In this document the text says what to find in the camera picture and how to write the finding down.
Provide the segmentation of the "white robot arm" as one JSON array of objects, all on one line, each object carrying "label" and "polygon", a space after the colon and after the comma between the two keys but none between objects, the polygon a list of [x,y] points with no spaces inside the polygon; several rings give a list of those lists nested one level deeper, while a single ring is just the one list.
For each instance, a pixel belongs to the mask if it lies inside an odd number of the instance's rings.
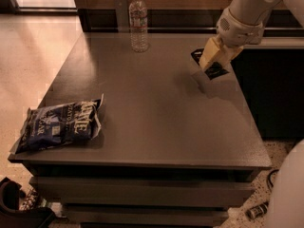
[{"label": "white robot arm", "polygon": [[[264,20],[284,3],[304,26],[304,0],[233,0],[217,22],[199,59],[202,70],[218,63],[226,67],[264,30]],[[264,228],[304,228],[304,141],[289,152],[275,178]]]}]

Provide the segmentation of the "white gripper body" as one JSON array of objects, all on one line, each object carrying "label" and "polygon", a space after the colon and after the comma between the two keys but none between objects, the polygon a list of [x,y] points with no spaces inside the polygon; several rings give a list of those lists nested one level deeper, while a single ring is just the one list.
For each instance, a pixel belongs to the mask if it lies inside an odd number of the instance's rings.
[{"label": "white gripper body", "polygon": [[263,30],[263,24],[247,25],[236,19],[226,8],[217,21],[217,32],[222,43],[228,48],[236,48],[249,44]]}]

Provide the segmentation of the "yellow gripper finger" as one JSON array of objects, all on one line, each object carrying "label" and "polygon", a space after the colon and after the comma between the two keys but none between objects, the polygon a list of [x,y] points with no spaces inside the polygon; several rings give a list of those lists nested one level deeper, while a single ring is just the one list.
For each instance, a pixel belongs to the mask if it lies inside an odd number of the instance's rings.
[{"label": "yellow gripper finger", "polygon": [[227,67],[242,51],[243,47],[222,46],[219,48],[213,62],[220,64],[222,67]]},{"label": "yellow gripper finger", "polygon": [[206,71],[213,63],[219,63],[222,67],[226,65],[224,60],[225,52],[222,40],[219,36],[208,39],[203,53],[199,58],[199,66]]}]

